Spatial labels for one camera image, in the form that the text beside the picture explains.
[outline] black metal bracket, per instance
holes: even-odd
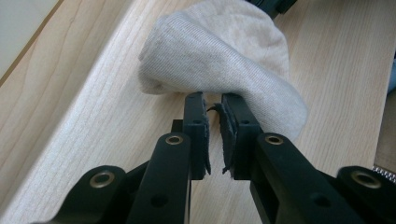
[[[271,19],[278,14],[285,14],[297,0],[247,0],[249,3],[267,13]]]
[[[250,181],[263,223],[396,223],[396,186],[362,167],[337,177],[316,170],[293,143],[264,133],[244,99],[228,93],[219,112],[223,173]],[[70,190],[47,223],[189,223],[191,180],[208,164],[208,121],[201,92],[186,97],[183,120],[157,142],[151,160],[125,174],[101,166]]]

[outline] light wood tabletop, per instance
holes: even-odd
[[[140,92],[137,56],[159,16],[195,2],[60,5],[0,87],[1,223],[48,220],[91,168],[130,171],[150,158],[182,119],[185,94]],[[392,0],[299,0],[275,19],[288,39],[291,83],[310,110],[295,145],[325,173],[373,166],[395,11]],[[221,174],[219,118],[209,117],[213,174],[192,184],[191,223],[260,223],[248,182]]]

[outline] metal spring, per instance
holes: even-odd
[[[390,182],[392,182],[393,184],[396,184],[396,174],[394,174],[390,171],[384,170],[377,166],[373,166],[373,171],[381,174],[386,179],[390,180]]]

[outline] knit fabric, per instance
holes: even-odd
[[[141,90],[233,92],[265,132],[295,139],[307,108],[288,82],[285,36],[242,0],[208,0],[158,19],[139,55]]]

